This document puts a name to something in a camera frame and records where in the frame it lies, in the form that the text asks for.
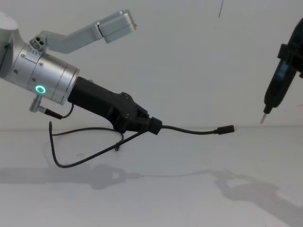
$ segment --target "electric screwdriver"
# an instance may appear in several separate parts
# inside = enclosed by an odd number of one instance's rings
[[[297,71],[303,73],[303,18],[295,27],[288,44],[281,45],[278,58],[281,61],[265,94],[266,106],[261,124],[266,115],[281,104]]]

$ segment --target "white table surface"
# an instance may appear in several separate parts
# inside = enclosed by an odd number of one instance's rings
[[[118,139],[55,143],[67,163]],[[302,227],[303,128],[163,130],[71,169],[54,166],[47,131],[0,132],[0,201],[3,227]]]

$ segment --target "wire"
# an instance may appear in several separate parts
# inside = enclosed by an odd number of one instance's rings
[[[71,105],[71,110],[68,112],[67,115],[63,116],[62,119],[69,117],[71,115],[71,113],[72,113],[73,110],[74,110],[74,104]]]
[[[116,143],[115,145],[113,146],[110,146],[92,156],[89,156],[83,160],[80,160],[78,162],[75,162],[75,163],[72,163],[72,164],[68,164],[68,165],[63,165],[63,164],[60,164],[58,159],[57,159],[57,156],[56,156],[56,153],[55,153],[55,148],[54,148],[54,143],[53,143],[53,136],[60,136],[60,135],[66,135],[66,134],[69,134],[69,133],[73,133],[73,132],[77,132],[77,131],[85,131],[85,130],[106,130],[106,131],[115,131],[114,129],[109,129],[109,128],[102,128],[102,127],[94,127],[94,128],[83,128],[83,129],[76,129],[76,130],[71,130],[71,131],[66,131],[66,132],[62,132],[62,133],[57,133],[57,134],[53,134],[53,124],[52,122],[49,122],[49,138],[50,138],[50,141],[51,141],[51,148],[52,148],[52,155],[53,155],[53,160],[55,162],[55,164],[60,167],[60,168],[71,168],[71,167],[74,167],[74,166],[77,166],[77,165],[80,165],[84,162],[87,162],[95,157],[98,157],[112,149],[116,149],[119,148],[122,144],[125,144],[127,143],[128,141],[131,141],[132,139],[144,134],[146,131],[142,131],[142,132],[138,132],[136,133],[135,135],[132,135],[130,137],[128,137],[127,139],[124,139],[124,136],[122,133],[120,133],[122,139]]]
[[[180,131],[180,132],[184,132],[184,133],[188,133],[188,134],[194,134],[194,135],[216,134],[215,130],[212,130],[212,131],[191,131],[191,130],[181,129],[181,128],[177,128],[177,127],[169,126],[169,125],[163,125],[162,128],[163,129],[171,129],[171,130],[175,130],[175,131]]]
[[[175,131],[180,131],[188,134],[194,134],[194,135],[210,135],[210,134],[218,134],[218,135],[223,135],[231,132],[235,132],[235,126],[234,125],[227,125],[223,127],[218,127],[215,130],[212,131],[191,131],[191,130],[186,130],[186,129],[181,129],[177,128],[174,126],[169,126],[169,125],[163,125],[163,129],[172,129]]]

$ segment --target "black plug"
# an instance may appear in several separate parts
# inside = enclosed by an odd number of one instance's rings
[[[51,111],[50,109],[45,109],[45,112],[44,114],[48,115],[48,116],[51,116],[51,117],[54,117],[54,118],[57,118],[59,120],[61,120],[63,118],[62,115],[54,112],[54,111]]]
[[[214,133],[218,135],[223,135],[232,132],[235,132],[235,127],[233,125],[219,127],[216,130],[214,130]]]

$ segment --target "silver cylinder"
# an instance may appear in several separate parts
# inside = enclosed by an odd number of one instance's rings
[[[11,68],[7,80],[59,104],[64,104],[79,69],[26,45]]]

